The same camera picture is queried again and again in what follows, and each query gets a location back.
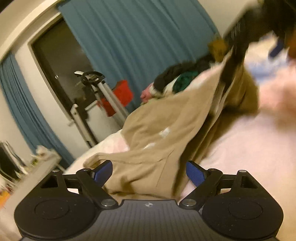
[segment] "black circular disc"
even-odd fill
[[[277,233],[282,221],[281,207],[272,198],[209,198],[202,210],[203,220],[216,232],[235,240],[260,240]]]
[[[34,240],[63,240],[87,230],[96,209],[84,196],[27,196],[15,210],[15,222],[23,236]]]

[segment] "silver bolt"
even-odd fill
[[[112,207],[116,204],[116,201],[113,199],[104,199],[103,201],[101,201],[101,204],[104,207]]]
[[[192,206],[196,205],[196,201],[193,199],[184,199],[182,201],[182,204],[186,207],[192,207]]]

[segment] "red bag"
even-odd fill
[[[124,107],[126,107],[133,99],[133,93],[128,87],[127,80],[121,80],[117,82],[116,86],[112,91]],[[106,98],[102,98],[102,104],[109,117],[115,114],[114,109],[112,108],[111,104],[106,100]]]

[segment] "blanket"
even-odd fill
[[[196,89],[139,107],[121,132],[130,150],[95,154],[84,166],[93,169],[112,161],[113,174],[105,188],[118,201],[178,199],[188,182],[186,161],[200,162],[217,133],[230,125],[229,120],[219,123],[223,112],[257,111],[257,87],[244,67],[237,68],[227,90],[219,81],[221,70],[201,80]]]

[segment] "curtain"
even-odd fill
[[[198,0],[67,0],[58,9],[109,86],[128,81],[134,108],[167,67],[206,55],[218,32]]]
[[[37,107],[13,54],[0,64],[0,85],[11,114],[28,146],[35,153],[38,145],[55,149],[67,168],[74,158],[52,131]]]

